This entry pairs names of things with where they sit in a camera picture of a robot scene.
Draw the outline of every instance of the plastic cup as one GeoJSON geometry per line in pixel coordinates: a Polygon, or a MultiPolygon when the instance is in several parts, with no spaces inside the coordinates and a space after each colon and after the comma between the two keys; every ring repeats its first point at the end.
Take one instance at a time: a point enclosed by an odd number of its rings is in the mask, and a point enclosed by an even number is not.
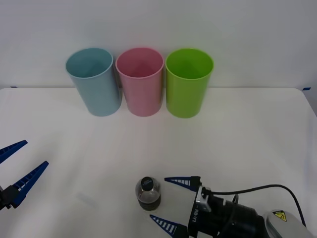
{"type": "Polygon", "coordinates": [[[67,60],[66,71],[91,114],[108,116],[119,109],[121,95],[113,74],[113,56],[108,51],[78,51],[67,60]]]}
{"type": "Polygon", "coordinates": [[[166,59],[166,106],[179,118],[197,115],[213,70],[213,60],[205,52],[183,48],[166,59]]]}
{"type": "Polygon", "coordinates": [[[129,111],[140,117],[158,112],[162,103],[162,55],[151,48],[133,48],[122,53],[115,66],[129,111]]]}

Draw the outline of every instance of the metal bracket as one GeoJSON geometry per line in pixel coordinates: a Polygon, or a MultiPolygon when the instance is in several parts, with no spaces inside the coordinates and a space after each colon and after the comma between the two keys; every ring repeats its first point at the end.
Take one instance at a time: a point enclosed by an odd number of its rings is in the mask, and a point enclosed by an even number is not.
{"type": "Polygon", "coordinates": [[[199,210],[201,210],[203,212],[211,212],[211,207],[208,204],[209,195],[205,195],[205,194],[203,195],[203,193],[202,193],[203,188],[210,190],[209,187],[199,186],[195,202],[196,202],[199,210]]]}

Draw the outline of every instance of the yellow warning label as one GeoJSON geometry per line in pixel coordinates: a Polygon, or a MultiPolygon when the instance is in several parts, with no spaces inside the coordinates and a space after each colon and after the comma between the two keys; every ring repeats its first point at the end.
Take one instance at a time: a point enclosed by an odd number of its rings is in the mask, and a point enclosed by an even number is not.
{"type": "Polygon", "coordinates": [[[283,211],[276,211],[276,212],[273,212],[273,214],[276,215],[279,219],[281,219],[281,220],[287,222],[285,212],[283,212],[283,211]]]}

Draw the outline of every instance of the jar lid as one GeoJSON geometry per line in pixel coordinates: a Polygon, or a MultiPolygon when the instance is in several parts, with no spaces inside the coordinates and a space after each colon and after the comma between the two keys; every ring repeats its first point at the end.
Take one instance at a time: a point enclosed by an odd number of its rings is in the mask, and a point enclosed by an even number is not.
{"type": "Polygon", "coordinates": [[[154,182],[151,177],[144,177],[141,180],[141,188],[143,191],[151,191],[154,187],[154,182]]]}

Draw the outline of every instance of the white backdrop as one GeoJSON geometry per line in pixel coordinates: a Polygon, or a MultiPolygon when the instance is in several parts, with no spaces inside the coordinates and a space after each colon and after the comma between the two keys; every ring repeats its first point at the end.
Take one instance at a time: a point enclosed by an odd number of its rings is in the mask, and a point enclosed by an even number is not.
{"type": "Polygon", "coordinates": [[[65,87],[74,51],[196,47],[210,86],[311,86],[316,0],[0,0],[0,87],[65,87]]]}

